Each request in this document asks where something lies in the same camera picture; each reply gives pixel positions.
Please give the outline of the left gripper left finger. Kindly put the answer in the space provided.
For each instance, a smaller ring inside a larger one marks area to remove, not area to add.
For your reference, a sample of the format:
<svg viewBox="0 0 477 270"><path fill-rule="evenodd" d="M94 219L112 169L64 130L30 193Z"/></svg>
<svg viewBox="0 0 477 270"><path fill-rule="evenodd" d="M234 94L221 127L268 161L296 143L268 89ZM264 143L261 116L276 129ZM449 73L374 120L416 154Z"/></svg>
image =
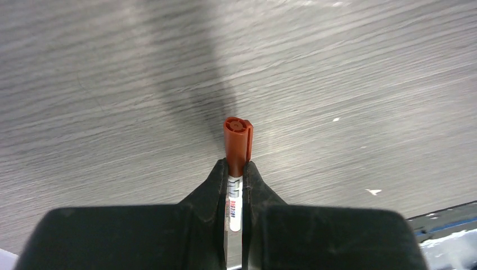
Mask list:
<svg viewBox="0 0 477 270"><path fill-rule="evenodd" d="M228 168L218 160L177 204L57 208L16 269L225 269Z"/></svg>

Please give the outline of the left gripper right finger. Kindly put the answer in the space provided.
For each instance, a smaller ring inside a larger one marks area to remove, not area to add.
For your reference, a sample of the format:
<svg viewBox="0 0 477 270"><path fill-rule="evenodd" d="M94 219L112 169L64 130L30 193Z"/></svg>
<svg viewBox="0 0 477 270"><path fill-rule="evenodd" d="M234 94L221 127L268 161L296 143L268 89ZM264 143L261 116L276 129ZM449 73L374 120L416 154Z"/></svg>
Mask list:
<svg viewBox="0 0 477 270"><path fill-rule="evenodd" d="M415 235L382 209L287 204L244 167L243 269L426 269Z"/></svg>

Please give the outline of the white marker pen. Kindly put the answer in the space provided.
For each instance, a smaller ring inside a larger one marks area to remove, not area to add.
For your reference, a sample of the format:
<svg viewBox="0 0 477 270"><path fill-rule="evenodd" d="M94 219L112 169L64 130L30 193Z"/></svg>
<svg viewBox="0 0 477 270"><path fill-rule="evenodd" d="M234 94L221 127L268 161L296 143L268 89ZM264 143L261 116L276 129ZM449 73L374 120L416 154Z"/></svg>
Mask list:
<svg viewBox="0 0 477 270"><path fill-rule="evenodd" d="M228 218L229 229L239 232L242 227L243 177L228 177Z"/></svg>

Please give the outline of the red marker cap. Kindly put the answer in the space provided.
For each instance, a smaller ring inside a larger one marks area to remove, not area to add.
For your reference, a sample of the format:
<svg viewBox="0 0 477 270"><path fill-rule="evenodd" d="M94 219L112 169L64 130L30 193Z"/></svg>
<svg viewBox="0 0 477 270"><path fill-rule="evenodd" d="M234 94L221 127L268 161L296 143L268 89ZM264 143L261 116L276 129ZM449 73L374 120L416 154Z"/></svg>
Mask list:
<svg viewBox="0 0 477 270"><path fill-rule="evenodd" d="M253 125L248 120L229 117L223 124L228 172L231 177L243 176L244 166L251 159Z"/></svg>

